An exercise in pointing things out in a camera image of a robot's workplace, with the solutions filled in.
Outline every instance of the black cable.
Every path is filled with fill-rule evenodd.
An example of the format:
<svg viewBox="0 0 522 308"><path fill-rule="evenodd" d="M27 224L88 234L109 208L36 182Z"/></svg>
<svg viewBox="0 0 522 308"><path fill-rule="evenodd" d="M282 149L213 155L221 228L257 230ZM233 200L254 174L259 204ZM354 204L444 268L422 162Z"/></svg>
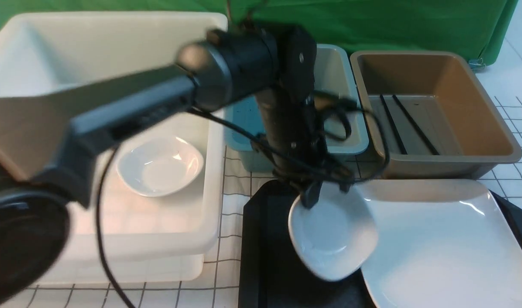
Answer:
<svg viewBox="0 0 522 308"><path fill-rule="evenodd" d="M348 120L348 116L346 115L346 111L341 108L339 105L334 104L330 107L326 107L321 110L321 120L327 121L329 118L337 117L341 122L342 127L345 129L345 135L339 136L337 134L332 133L331 131L327 131L324 129L324 135L337 140L338 142L345 142L352 135L352 126L350 125L350 121Z"/></svg>
<svg viewBox="0 0 522 308"><path fill-rule="evenodd" d="M345 100L345 101L348 101L350 104L353 104L355 103L354 101L352 100L349 100L349 99L342 99L342 100ZM254 136L253 134L249 133L248 131L246 131L245 129L229 122L229 121L225 121L221 118L218 118L218 117L215 117L214 115L212 115L211 113L207 113L205 111L200 111L200 110L197 110L197 109L189 109L188 110L188 113L191 113L193 115L196 115L196 116L199 116L199 117L203 117L205 119L208 119L208 120L211 120L211 121L215 121L221 125L224 125L234 131L236 131L237 133L245 136L246 138L248 138L249 140L259 144L259 146L261 146L262 148L264 148L265 150L269 151L269 152L272 152L273 154L287 160L288 162L302 168L303 170L307 171L308 173L310 173L310 179L312 180L317 180L317 181L327 181L327 182L332 182L332 183L337 183L337 184L345 184L345 185L348 185L348 184L357 184L357 183L364 183L366 181L370 181L370 180L373 180L375 179L376 177L378 177L379 175L381 175L383 173L383 171L386 169L386 166L388 166L388 164L390 163L390 156L389 156L389 152L388 152L388 144L386 143L386 138L384 136L384 132L382 131L382 125L380 124L379 120L377 119L377 117L371 112L371 111L367 111L367 110L360 110L360 109L356 109L356 110L353 110L351 111L351 113L363 113L365 115L369 115L373 118L373 120L375 121L375 124L376 126L378 127L378 130L380 131L380 136L382 138L382 144L383 144L383 148L384 148L384 162L382 164L382 166L380 166L380 168L378 168L378 170L376 170L376 172L374 172L374 174L372 174L370 177L368 178L365 178L365 179L355 179L354 175L352 172L350 172L351 176L349 178L345 178L345 179L337 179L335 177L332 177L331 175L327 174L327 173L324 173L324 172L321 172L320 170L316 169L316 168L313 168L312 166L300 161L300 160L297 160L296 158L293 158L287 154L283 154L282 152L280 152L279 150L276 150L275 148L273 148L272 146L270 146L267 142L265 142L264 140L261 140L260 138Z"/></svg>
<svg viewBox="0 0 522 308"><path fill-rule="evenodd" d="M101 196L103 192L103 184L105 183L105 178L109 173L110 166L112 164L112 161L115 159L116 153L118 152L119 148L120 145L115 146L113 148L111 156L109 157L107 164L105 164L105 168L103 169L103 173L101 174L101 179L99 180L97 196L95 198L95 235L97 237L99 260L101 261L101 265L103 267L103 270L105 271L105 275L109 279L109 282L112 284L112 286L115 288L116 293L118 293L118 296L120 296L124 304L126 304L128 308L136 308L130 301L128 296L126 296L126 293L124 293L124 291L116 281L115 277L112 275L112 271L107 263L107 257L105 256L105 248L103 247L103 234L101 230Z"/></svg>

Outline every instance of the white square plate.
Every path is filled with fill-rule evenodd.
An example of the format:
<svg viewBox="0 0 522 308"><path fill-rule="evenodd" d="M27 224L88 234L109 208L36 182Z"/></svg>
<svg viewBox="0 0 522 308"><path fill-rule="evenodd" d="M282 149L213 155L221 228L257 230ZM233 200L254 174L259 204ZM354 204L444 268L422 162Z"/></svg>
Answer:
<svg viewBox="0 0 522 308"><path fill-rule="evenodd" d="M359 190L378 226L362 265L379 308L522 308L522 250L472 180L378 180Z"/></svg>

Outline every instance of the plate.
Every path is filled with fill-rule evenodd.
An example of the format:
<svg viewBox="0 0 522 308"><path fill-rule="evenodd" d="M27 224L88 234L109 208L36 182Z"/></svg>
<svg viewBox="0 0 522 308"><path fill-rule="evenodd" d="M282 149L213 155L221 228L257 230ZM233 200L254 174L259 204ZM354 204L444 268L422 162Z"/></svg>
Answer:
<svg viewBox="0 0 522 308"><path fill-rule="evenodd" d="M379 308L522 308L522 250L482 184L377 180L359 192L378 226L362 273Z"/></svg>
<svg viewBox="0 0 522 308"><path fill-rule="evenodd" d="M319 201L306 209L299 197L289 212L288 230L301 261L326 281L354 273L377 245L377 228L356 187L348 193L324 183Z"/></svg>
<svg viewBox="0 0 522 308"><path fill-rule="evenodd" d="M175 193L190 184L204 166L202 154L177 136L144 142L120 156L118 174L126 186L145 197Z"/></svg>

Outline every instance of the bowl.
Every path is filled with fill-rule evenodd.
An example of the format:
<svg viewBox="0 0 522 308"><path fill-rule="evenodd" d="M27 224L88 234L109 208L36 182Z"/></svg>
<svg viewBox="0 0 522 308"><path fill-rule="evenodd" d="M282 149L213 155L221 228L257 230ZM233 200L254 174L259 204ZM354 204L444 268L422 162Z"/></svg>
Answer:
<svg viewBox="0 0 522 308"><path fill-rule="evenodd" d="M319 201L310 210L297 197L288 230L300 260L326 281L354 273L378 242L375 221L358 187L342 193L333 183L322 185Z"/></svg>
<svg viewBox="0 0 522 308"><path fill-rule="evenodd" d="M175 193L190 184L204 166L202 154L177 136L149 140L118 160L126 186L145 197Z"/></svg>

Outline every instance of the black chopsticks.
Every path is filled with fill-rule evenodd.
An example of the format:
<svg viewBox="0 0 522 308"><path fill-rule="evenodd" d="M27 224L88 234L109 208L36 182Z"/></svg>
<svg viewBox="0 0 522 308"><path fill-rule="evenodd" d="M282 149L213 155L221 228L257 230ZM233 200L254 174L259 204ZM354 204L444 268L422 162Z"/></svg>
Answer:
<svg viewBox="0 0 522 308"><path fill-rule="evenodd" d="M435 146L430 142L430 139L426 136L426 134L421 130L417 122L411 117L407 109L405 109L404 105L401 103L401 101L398 99L396 95L392 95L392 98L394 99L396 105L401 109L402 113L405 115L409 123L413 126L413 129L415 129L415 132L419 135L419 137L422 139L422 141L425 143L427 148L430 150L432 155L440 155L440 153L437 151ZM396 142L398 143L398 147L400 149L401 154L407 154L407 150L405 149L405 146L403 144L403 140L401 140L401 137L399 135L398 128L396 127L396 124L394 122L394 119L392 118L392 115L390 114L390 110L388 109L388 105L386 104L386 100L384 99L384 96L380 95L380 101L382 102L382 106L384 107L384 112L386 113L386 117L388 117L388 121L390 123L390 128L392 129L392 133L394 134L394 138L396 139Z"/></svg>

